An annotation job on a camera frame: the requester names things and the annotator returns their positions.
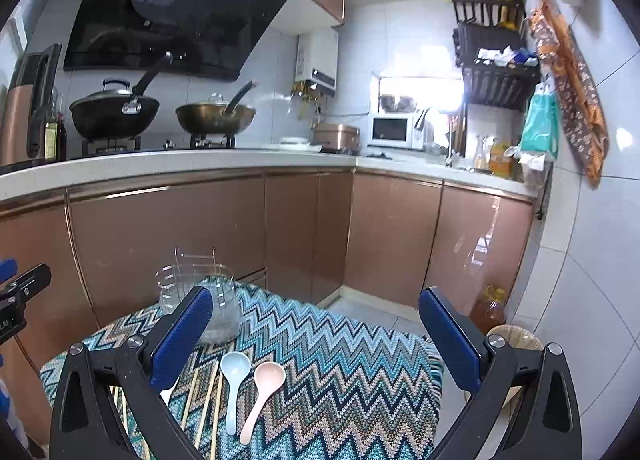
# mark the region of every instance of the screw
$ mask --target screw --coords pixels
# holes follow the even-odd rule
[[[549,343],[548,348],[553,355],[560,355],[562,353],[562,347],[558,343]]]
[[[71,348],[69,348],[69,353],[71,355],[78,355],[82,350],[84,350],[84,345],[82,343],[76,343],[74,345],[71,345]]]
[[[494,348],[502,348],[506,344],[506,341],[504,337],[498,334],[491,334],[489,336],[489,344]]]
[[[127,339],[127,346],[129,348],[138,348],[144,339],[142,335],[132,335],[129,339]]]

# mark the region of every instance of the zigzag tablecloth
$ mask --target zigzag tablecloth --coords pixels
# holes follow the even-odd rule
[[[217,460],[419,460],[433,450],[442,360],[424,336],[403,334],[285,300],[251,285],[238,287],[241,330],[235,349],[252,360],[252,373],[238,397],[238,430],[257,396],[253,369],[276,361],[287,380],[267,403],[248,446],[225,431],[225,382],[217,424]],[[158,305],[123,317],[84,340],[91,350],[119,346],[133,334],[149,332],[162,316]],[[191,354],[169,401],[180,422],[194,371],[199,369],[186,433],[194,440],[214,360],[226,347],[199,345]],[[53,404],[66,354],[40,371]],[[212,406],[200,452],[209,459]],[[143,456],[142,436],[128,415],[131,441]]]

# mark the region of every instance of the teal bag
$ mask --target teal bag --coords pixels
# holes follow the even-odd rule
[[[546,153],[558,157],[558,100],[545,85],[536,87],[524,123],[520,151]]]

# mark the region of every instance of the wooden chopstick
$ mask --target wooden chopstick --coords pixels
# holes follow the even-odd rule
[[[129,419],[127,418],[127,399],[122,392],[122,423],[124,424],[124,431],[129,436]]]
[[[198,382],[198,374],[200,373],[200,367],[196,368],[193,373],[193,379],[191,379],[191,387],[189,388],[189,395],[187,395],[187,403],[184,405],[184,413],[182,414],[182,423],[180,427],[184,431],[184,427],[187,425],[187,417],[189,416],[189,408],[191,407],[191,399],[193,398],[193,390],[196,388],[196,382]]]
[[[218,365],[220,363],[216,361],[213,363],[213,373],[209,380],[209,387],[207,388],[207,396],[204,400],[204,408],[202,408],[202,415],[200,416],[200,425],[198,426],[198,432],[196,433],[196,449],[200,447],[200,439],[202,438],[202,430],[204,429],[204,422],[207,419],[207,410],[209,409],[209,399],[211,398],[211,392],[213,391],[213,382],[216,380],[216,374],[218,373]]]
[[[216,392],[216,405],[213,410],[213,427],[211,429],[211,453],[210,460],[215,460],[216,458],[216,442],[218,441],[218,418],[220,417],[220,397],[222,395],[222,383],[223,383],[223,375],[222,372],[218,375],[218,391]]]

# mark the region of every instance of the wok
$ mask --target wok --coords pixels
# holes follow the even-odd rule
[[[105,79],[103,90],[73,102],[69,109],[78,133],[86,140],[101,140],[133,138],[144,132],[160,107],[157,100],[144,95],[146,88],[173,60],[171,52],[166,52],[131,90],[127,80]],[[107,90],[108,84],[121,84],[124,88]]]
[[[255,117],[255,108],[239,104],[258,83],[249,81],[231,101],[213,94],[208,101],[184,104],[175,113],[182,128],[191,135],[235,136],[244,132]]]

